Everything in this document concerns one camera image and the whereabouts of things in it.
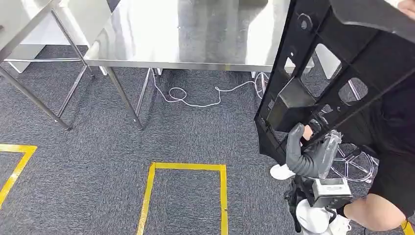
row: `robotic hand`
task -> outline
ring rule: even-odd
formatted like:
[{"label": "robotic hand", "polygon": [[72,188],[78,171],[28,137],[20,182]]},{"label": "robotic hand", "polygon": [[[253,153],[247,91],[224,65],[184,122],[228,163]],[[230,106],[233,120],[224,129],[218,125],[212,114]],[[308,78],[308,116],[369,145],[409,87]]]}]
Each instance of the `robotic hand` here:
[{"label": "robotic hand", "polygon": [[300,139],[304,129],[304,125],[298,123],[288,134],[286,164],[297,175],[323,179],[330,171],[338,145],[342,142],[342,134],[332,130],[322,142],[311,146],[302,154]]},{"label": "robotic hand", "polygon": [[285,199],[298,233],[336,235],[329,227],[336,219],[333,209],[352,198],[346,179],[326,179],[342,135],[332,130],[322,141],[301,152],[300,139],[304,129],[304,125],[298,123],[288,134],[286,166],[296,176]]}]

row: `black shorts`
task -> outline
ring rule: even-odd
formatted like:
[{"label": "black shorts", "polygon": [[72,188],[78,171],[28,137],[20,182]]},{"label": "black shorts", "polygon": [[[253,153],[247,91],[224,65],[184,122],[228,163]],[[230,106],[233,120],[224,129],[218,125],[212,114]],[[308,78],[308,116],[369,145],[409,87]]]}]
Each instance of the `black shorts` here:
[{"label": "black shorts", "polygon": [[379,117],[380,104],[373,104],[337,129],[344,134],[343,142],[365,145],[376,152],[373,157],[379,159],[379,168],[369,193],[387,199],[410,217],[415,211],[415,154],[382,134]]}]

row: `yellow tape rectangle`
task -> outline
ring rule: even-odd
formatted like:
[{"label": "yellow tape rectangle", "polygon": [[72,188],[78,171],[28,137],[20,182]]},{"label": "yellow tape rectangle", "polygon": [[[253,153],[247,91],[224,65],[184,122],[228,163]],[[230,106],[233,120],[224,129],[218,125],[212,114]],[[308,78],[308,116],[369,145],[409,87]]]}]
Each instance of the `yellow tape rectangle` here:
[{"label": "yellow tape rectangle", "polygon": [[221,203],[221,235],[228,235],[228,198],[226,183],[226,166],[219,164],[185,164],[185,163],[151,163],[148,171],[147,186],[144,193],[143,205],[138,220],[137,235],[144,234],[145,222],[148,216],[151,190],[153,189],[156,169],[174,170],[217,170],[220,173],[220,203]]},{"label": "yellow tape rectangle", "polygon": [[12,175],[6,181],[4,186],[1,188],[0,191],[0,209],[5,201],[7,195],[9,194],[12,186],[16,182],[17,178],[20,176],[21,172],[23,171],[24,167],[29,161],[32,154],[36,151],[36,146],[32,145],[14,145],[14,144],[0,144],[0,151],[2,152],[14,152],[14,153],[23,153],[23,157],[20,159],[19,163],[17,164],[16,168],[14,169]]},{"label": "yellow tape rectangle", "polygon": [[405,235],[415,235],[414,229],[409,221],[404,221],[401,226]]}]

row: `white cable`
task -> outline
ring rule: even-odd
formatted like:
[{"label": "white cable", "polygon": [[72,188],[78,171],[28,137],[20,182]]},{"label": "white cable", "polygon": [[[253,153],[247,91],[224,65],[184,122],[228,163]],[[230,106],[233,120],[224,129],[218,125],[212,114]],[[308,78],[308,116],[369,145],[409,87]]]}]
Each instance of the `white cable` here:
[{"label": "white cable", "polygon": [[[205,107],[209,107],[209,106],[212,106],[212,105],[219,104],[219,103],[222,101],[222,99],[221,99],[221,92],[231,92],[231,91],[233,91],[233,90],[235,90],[235,89],[237,89],[237,88],[240,88],[240,87],[242,87],[242,86],[244,86],[244,85],[246,85],[246,84],[248,84],[248,83],[253,83],[253,84],[254,84],[254,86],[255,86],[255,90],[256,90],[256,95],[257,95],[260,99],[262,99],[262,97],[258,94],[258,93],[259,93],[259,92],[261,92],[262,90],[258,90],[258,86],[256,85],[256,81],[258,80],[258,77],[259,77],[260,75],[262,75],[262,74],[263,74],[264,76],[266,76],[266,77],[269,79],[269,77],[268,77],[268,75],[267,75],[267,74],[265,74],[264,72],[260,72],[260,73],[259,73],[259,74],[255,77],[255,80],[254,80],[254,81],[244,82],[244,83],[242,83],[241,85],[236,86],[236,87],[234,87],[234,88],[232,88],[232,89],[230,89],[230,90],[221,90],[221,89],[219,89],[218,87],[215,87],[215,90],[217,90],[217,91],[218,91],[218,93],[219,93],[219,101],[218,101],[218,102],[216,102],[216,103],[212,103],[212,104],[207,104],[207,105],[196,105],[196,104],[189,104],[189,103],[187,103],[187,102],[184,100],[184,99],[187,97],[187,92],[186,92],[185,90],[183,90],[182,88],[180,88],[180,87],[173,87],[173,88],[170,88],[170,89],[169,89],[169,96],[170,96],[172,99],[174,99],[174,100],[168,100],[168,99],[166,98],[166,96],[164,96],[163,92],[160,90],[160,88],[159,88],[159,87],[157,86],[157,84],[156,84],[156,76],[155,76],[155,74],[154,74],[153,69],[151,69],[151,71],[152,71],[152,73],[153,73],[153,81],[154,81],[154,86],[157,88],[157,90],[159,90],[160,94],[163,96],[163,98],[164,98],[164,100],[165,100],[166,102],[169,102],[169,103],[174,103],[174,102],[181,101],[181,102],[183,102],[184,104],[186,104],[186,105],[188,105],[188,106],[190,106],[190,107],[199,107],[199,108],[205,108]],[[174,96],[171,94],[171,91],[172,91],[172,90],[175,90],[175,89],[182,91],[182,92],[184,93],[184,97],[182,97],[182,98],[176,98],[176,97],[174,97]]]}]

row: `person's knee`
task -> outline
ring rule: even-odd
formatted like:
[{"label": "person's knee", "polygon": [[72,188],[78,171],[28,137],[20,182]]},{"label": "person's knee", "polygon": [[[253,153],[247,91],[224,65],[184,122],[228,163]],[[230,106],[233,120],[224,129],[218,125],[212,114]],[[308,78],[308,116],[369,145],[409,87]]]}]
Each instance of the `person's knee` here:
[{"label": "person's knee", "polygon": [[369,194],[366,198],[366,211],[368,229],[372,231],[395,229],[406,219],[399,208],[375,194]]}]

